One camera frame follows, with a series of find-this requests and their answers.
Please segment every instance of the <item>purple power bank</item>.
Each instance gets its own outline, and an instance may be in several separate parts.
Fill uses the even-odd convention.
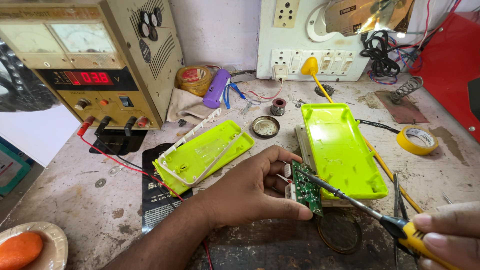
[[[203,99],[205,106],[212,109],[220,107],[223,89],[227,85],[229,79],[231,80],[232,76],[227,70],[222,68],[216,72],[216,75]]]

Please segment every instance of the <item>hand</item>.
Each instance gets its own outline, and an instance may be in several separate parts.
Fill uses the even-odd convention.
[[[285,199],[288,183],[285,161],[302,162],[301,157],[279,146],[271,146],[240,162],[208,189],[191,199],[201,204],[210,228],[236,226],[264,219],[309,220],[313,213],[301,203]]]
[[[480,269],[480,201],[449,204],[435,213],[413,217],[415,227],[424,233],[423,243],[437,257],[462,270]],[[422,258],[423,270],[446,270]]]

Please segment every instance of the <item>plastic enclosure half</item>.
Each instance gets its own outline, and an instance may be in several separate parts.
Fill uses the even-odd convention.
[[[186,142],[175,151],[169,153],[165,160],[156,159],[153,162],[162,180],[179,195],[190,187],[176,179],[164,170],[158,163],[166,162],[166,167],[175,172],[180,178],[192,181],[193,176],[202,172],[214,161],[222,150],[241,133],[241,128],[232,120],[227,120],[198,137]],[[212,169],[205,175],[208,177],[222,168],[254,145],[254,140],[245,132],[237,139],[230,149],[218,160]]]
[[[350,108],[344,103],[301,107],[317,173],[355,199],[380,199],[388,189]],[[326,199],[338,199],[322,189]]]

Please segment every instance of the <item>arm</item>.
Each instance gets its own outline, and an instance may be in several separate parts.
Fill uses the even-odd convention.
[[[306,206],[285,199],[285,162],[302,159],[271,146],[240,162],[208,189],[182,203],[144,238],[105,269],[183,269],[201,241],[214,228],[263,219],[309,220]]]
[[[463,270],[480,269],[480,201],[449,204],[435,213],[413,217],[415,227],[424,233],[425,247],[437,257]],[[422,258],[422,270],[446,270]]]

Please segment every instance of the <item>yellow insulation tape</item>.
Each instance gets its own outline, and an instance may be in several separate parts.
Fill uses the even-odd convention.
[[[425,145],[418,145],[415,142],[412,142],[407,135],[418,137],[425,143]],[[396,141],[406,151],[421,156],[429,154],[438,146],[438,140],[432,133],[413,125],[406,126],[402,129],[402,131],[396,136]]]

